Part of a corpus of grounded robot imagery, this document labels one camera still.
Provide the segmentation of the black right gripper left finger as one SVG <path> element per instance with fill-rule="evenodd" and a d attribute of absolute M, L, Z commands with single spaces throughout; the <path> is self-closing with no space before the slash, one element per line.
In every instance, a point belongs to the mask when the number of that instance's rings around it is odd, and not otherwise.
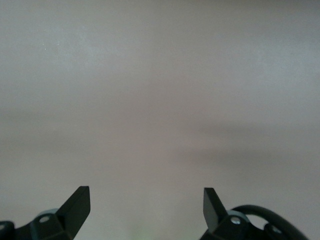
<path fill-rule="evenodd" d="M 80 186 L 60 208 L 46 210 L 16 228 L 14 222 L 0 222 L 2 240 L 73 240 L 90 214 L 90 188 Z"/>

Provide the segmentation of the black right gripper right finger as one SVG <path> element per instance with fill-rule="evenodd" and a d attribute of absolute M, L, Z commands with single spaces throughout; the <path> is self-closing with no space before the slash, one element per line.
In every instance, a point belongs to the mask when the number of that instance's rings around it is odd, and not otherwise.
<path fill-rule="evenodd" d="M 214 188 L 203 192 L 203 215 L 207 230 L 200 240 L 286 240 L 277 227 L 267 223 L 255 227 L 242 212 L 226 210 Z"/>

